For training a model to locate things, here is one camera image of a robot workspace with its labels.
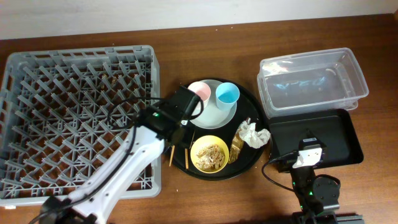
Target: light blue cup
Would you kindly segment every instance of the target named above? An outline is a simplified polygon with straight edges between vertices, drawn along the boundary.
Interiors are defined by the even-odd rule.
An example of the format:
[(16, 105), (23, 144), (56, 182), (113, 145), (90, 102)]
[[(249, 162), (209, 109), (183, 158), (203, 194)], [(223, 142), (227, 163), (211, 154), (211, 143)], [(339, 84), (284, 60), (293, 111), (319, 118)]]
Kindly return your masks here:
[(240, 96), (239, 88), (232, 83), (222, 83), (216, 89), (216, 103), (222, 111), (230, 110)]

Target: wooden table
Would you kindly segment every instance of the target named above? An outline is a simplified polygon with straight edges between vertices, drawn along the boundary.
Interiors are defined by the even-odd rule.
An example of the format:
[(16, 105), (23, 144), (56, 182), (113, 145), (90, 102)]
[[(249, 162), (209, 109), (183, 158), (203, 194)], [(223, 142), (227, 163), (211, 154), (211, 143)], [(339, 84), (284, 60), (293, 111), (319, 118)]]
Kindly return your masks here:
[[(341, 180), (338, 213), (364, 215), (368, 223), (396, 223), (398, 210), (398, 30), (392, 14), (263, 22), (188, 29), (71, 35), (0, 41), (0, 70), (12, 52), (151, 45), (160, 63), (161, 93), (198, 78), (227, 78), (258, 97), (256, 76), (264, 58), (349, 47), (370, 90), (351, 117), (364, 152), (359, 165), (317, 170)], [(111, 223), (236, 223), (290, 215), (296, 196), (261, 175), (269, 148), (237, 178), (198, 180), (163, 159), (162, 191), (155, 198), (121, 200)], [(290, 175), (267, 172), (290, 184)], [(39, 206), (0, 208), (1, 223), (27, 223)]]

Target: crumpled tissue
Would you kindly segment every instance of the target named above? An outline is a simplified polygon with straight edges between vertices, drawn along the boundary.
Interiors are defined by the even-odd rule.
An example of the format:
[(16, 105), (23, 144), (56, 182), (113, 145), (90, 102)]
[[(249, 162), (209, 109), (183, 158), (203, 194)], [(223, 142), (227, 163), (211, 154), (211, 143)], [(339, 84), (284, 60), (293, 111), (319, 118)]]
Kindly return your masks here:
[(245, 141), (250, 147), (255, 149), (267, 144), (271, 133), (267, 129), (263, 129), (259, 132), (256, 131), (256, 124), (248, 121), (243, 121), (239, 126), (239, 137)]

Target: cup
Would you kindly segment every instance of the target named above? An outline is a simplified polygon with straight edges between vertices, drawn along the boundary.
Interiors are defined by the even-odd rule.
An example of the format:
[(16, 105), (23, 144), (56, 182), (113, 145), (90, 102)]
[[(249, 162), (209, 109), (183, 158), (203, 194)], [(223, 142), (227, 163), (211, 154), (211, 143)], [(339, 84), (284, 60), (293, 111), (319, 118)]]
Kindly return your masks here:
[[(204, 82), (194, 82), (188, 86), (188, 89), (196, 93), (201, 98), (201, 100), (203, 100), (203, 109), (205, 109), (207, 104), (209, 103), (211, 95), (210, 87)], [(200, 112), (200, 103), (197, 104), (197, 107), (193, 111), (192, 115), (196, 115), (199, 112)]]
[(216, 103), (221, 111), (230, 110), (239, 99), (239, 88), (232, 83), (222, 83), (216, 89)]

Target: dish rack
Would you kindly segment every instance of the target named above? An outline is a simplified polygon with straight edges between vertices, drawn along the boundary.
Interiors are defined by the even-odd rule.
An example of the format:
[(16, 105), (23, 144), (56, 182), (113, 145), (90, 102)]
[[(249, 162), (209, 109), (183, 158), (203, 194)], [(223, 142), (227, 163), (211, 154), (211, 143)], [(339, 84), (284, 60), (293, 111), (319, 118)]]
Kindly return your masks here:
[[(124, 141), (108, 110), (130, 96), (160, 96), (151, 46), (19, 52), (8, 57), (0, 92), (0, 206), (38, 205), (78, 188)], [(124, 126), (154, 100), (119, 105)], [(160, 192), (160, 158), (122, 198)]]

